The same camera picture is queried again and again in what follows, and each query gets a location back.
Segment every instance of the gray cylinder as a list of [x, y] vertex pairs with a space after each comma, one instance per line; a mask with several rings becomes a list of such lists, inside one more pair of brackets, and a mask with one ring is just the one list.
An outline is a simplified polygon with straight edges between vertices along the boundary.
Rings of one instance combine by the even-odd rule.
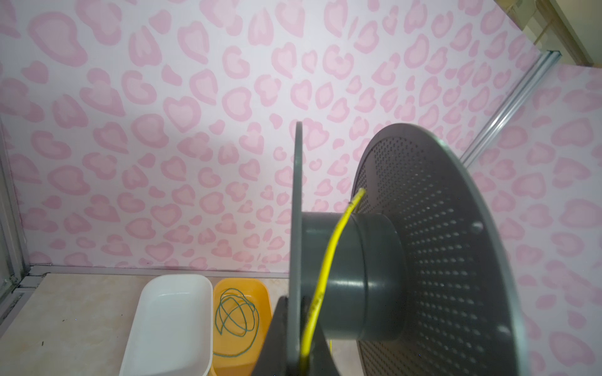
[[[341, 214], [302, 214], [301, 295], [311, 302], [322, 259]], [[402, 245], [382, 214], [352, 214], [341, 234], [320, 311], [329, 339], [399, 336], [406, 299]]]

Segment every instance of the pink heart pattern wallpaper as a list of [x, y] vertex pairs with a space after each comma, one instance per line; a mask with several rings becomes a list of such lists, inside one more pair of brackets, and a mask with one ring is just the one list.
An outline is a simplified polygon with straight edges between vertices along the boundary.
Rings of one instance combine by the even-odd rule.
[[341, 212], [378, 130], [417, 123], [460, 155], [539, 56], [492, 0], [2, 0], [0, 14], [33, 264], [287, 272], [296, 121], [303, 209]]
[[533, 375], [602, 370], [601, 119], [602, 69], [556, 67], [470, 168], [514, 273]]

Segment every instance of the beige tabletop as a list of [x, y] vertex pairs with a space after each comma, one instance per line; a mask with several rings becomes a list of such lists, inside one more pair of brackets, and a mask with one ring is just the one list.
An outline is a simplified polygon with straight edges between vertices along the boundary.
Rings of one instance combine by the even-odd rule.
[[[119, 375], [140, 292], [153, 278], [48, 274], [0, 338], [0, 375]], [[274, 309], [288, 280], [260, 281]], [[362, 374], [355, 341], [332, 348], [341, 376]]]

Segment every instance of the perforated disc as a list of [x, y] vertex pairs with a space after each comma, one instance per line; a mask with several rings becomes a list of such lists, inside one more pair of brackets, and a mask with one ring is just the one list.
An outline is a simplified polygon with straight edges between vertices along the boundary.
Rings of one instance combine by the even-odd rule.
[[430, 132], [381, 130], [360, 161], [358, 212], [382, 213], [407, 263], [405, 326], [392, 342], [359, 341], [377, 375], [528, 375], [526, 337], [506, 256], [466, 169]]

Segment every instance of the yellow bin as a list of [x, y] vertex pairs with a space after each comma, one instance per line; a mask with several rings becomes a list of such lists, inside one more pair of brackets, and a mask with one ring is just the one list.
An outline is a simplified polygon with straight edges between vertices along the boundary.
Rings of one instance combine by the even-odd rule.
[[[243, 337], [238, 337], [228, 333], [227, 330], [223, 330], [222, 334], [219, 333], [218, 327], [221, 326], [222, 322], [220, 317], [217, 317], [217, 321], [213, 325], [213, 364], [212, 368], [216, 376], [246, 376], [253, 372], [253, 367], [259, 358], [259, 353], [263, 347], [265, 335], [270, 323], [272, 322], [272, 302], [270, 301], [270, 294], [267, 291], [266, 286], [257, 279], [253, 278], [226, 278], [219, 281], [213, 288], [213, 315], [214, 320], [216, 319], [215, 314], [220, 305], [220, 297], [225, 290], [238, 289], [244, 294], [244, 296], [255, 305], [257, 313], [259, 315], [259, 326], [256, 328], [257, 336], [253, 342], [255, 331], [248, 331]], [[232, 312], [231, 318], [237, 323], [244, 325], [243, 314], [240, 309], [237, 309], [237, 304], [234, 300], [226, 301], [223, 305], [224, 310], [222, 311], [222, 317], [225, 318], [225, 312]], [[244, 315], [249, 322], [248, 328], [252, 327], [252, 311], [248, 306], [243, 308]], [[240, 328], [237, 328], [232, 321], [226, 322], [226, 327], [230, 328], [234, 333], [243, 334]], [[238, 354], [244, 351], [246, 348], [251, 347], [242, 355], [237, 357], [221, 357], [217, 354]]]

